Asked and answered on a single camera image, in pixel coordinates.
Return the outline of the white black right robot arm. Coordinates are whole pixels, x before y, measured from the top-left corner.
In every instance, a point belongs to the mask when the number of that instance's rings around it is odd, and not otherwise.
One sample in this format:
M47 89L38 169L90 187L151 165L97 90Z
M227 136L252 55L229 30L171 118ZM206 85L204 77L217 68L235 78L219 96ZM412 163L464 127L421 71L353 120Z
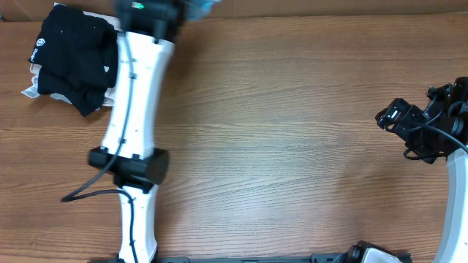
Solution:
M442 238L434 262L467 261L467 102L431 99L421 110L395 99L376 115L377 125L406 142L414 160L433 163L444 157L448 201Z

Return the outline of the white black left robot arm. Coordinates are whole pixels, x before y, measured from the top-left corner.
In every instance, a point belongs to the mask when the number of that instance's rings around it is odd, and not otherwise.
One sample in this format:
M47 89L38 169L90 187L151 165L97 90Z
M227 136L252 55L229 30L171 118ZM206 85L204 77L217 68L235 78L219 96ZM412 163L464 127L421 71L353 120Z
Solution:
M118 73L114 105L101 145L88 162L113 176L121 203L117 262L155 262L156 196L170 154L156 147L154 126L162 82L185 19L182 1L117 1Z

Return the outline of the light blue printed t-shirt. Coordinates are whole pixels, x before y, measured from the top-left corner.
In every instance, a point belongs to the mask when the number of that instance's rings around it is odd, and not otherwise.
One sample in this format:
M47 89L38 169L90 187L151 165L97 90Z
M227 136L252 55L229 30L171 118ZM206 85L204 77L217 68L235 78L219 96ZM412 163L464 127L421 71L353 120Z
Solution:
M184 0L185 18L187 20L200 20L208 16L214 5L221 0Z

